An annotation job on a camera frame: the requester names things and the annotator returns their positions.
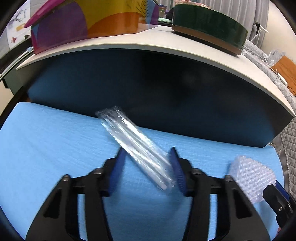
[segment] brown cloth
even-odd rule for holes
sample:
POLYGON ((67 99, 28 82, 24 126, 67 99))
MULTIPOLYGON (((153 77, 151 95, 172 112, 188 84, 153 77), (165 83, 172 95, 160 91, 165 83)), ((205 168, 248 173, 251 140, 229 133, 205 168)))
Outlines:
POLYGON ((283 56, 274 66, 273 70, 277 70, 281 76, 287 81, 288 89, 296 95, 296 64, 287 56, 283 56))

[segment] poster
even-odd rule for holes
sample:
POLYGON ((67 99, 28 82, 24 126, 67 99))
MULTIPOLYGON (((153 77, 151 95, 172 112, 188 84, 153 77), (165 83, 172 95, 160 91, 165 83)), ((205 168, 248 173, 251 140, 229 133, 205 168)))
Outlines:
POLYGON ((30 0, 26 1, 13 15, 9 21, 6 32, 10 49, 23 42, 31 35, 31 27, 24 28, 25 23, 30 19, 30 0))

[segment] white tabletop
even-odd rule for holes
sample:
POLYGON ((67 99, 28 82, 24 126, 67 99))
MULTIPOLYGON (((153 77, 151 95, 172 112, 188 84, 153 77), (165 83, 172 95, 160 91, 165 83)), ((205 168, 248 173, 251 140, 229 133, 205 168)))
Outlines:
POLYGON ((279 102, 291 115, 295 116, 292 107, 276 85, 246 57, 242 55, 232 56, 173 32, 170 27, 158 26, 137 34, 76 41, 33 55, 22 62, 17 70, 49 57, 82 50, 124 48, 157 51, 201 61, 230 72, 263 90, 279 102))

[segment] blue fabric surface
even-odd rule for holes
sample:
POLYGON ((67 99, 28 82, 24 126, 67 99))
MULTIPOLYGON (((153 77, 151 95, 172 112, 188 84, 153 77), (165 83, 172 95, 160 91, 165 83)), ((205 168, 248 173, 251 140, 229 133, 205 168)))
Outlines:
MULTIPOLYGON (((175 146, 208 175, 224 177, 238 155, 246 155, 270 167, 283 185, 278 156, 271 146, 252 148, 179 136, 160 131, 142 131, 164 150, 175 146)), ((119 145, 96 118, 33 103, 19 103, 0 130, 0 206, 25 237, 37 211, 64 174, 82 176, 116 155, 119 145)), ((216 198, 211 197, 209 239, 214 238, 216 198)), ((104 205, 114 241, 181 241, 191 198, 175 188, 169 195, 157 189, 126 158, 123 175, 104 205)), ((278 226, 275 214, 264 201, 255 205, 271 238, 278 226)), ((83 197, 79 198, 81 237, 83 197)))

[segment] dark green container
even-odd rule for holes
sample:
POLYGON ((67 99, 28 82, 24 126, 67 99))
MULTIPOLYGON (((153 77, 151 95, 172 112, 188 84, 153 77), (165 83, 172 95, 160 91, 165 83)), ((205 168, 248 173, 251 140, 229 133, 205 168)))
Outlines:
POLYGON ((234 19, 215 10, 189 4, 175 6, 172 29, 233 54, 241 54, 248 34, 245 27, 234 19))

